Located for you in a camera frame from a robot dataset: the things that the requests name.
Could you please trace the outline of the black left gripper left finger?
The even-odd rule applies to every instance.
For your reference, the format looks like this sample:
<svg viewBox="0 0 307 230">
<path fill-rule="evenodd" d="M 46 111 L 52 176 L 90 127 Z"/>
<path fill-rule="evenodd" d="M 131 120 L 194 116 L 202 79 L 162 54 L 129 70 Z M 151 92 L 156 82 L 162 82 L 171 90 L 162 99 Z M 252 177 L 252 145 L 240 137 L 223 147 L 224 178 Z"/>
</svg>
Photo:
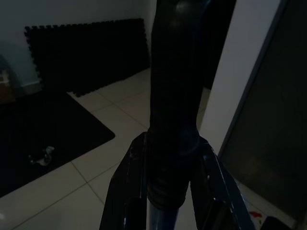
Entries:
<svg viewBox="0 0 307 230">
<path fill-rule="evenodd" d="M 146 136 L 130 144 L 108 187 L 101 230 L 144 230 L 147 216 Z"/>
</svg>

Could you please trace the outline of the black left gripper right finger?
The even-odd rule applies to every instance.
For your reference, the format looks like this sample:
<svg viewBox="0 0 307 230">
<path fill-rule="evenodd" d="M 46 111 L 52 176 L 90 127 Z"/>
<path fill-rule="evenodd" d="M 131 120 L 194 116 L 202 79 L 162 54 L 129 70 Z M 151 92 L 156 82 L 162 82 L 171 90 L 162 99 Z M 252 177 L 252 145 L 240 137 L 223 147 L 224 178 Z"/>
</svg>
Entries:
<svg viewBox="0 0 307 230">
<path fill-rule="evenodd" d="M 255 229 L 234 178 L 204 138 L 200 138 L 190 189 L 197 229 Z"/>
</svg>

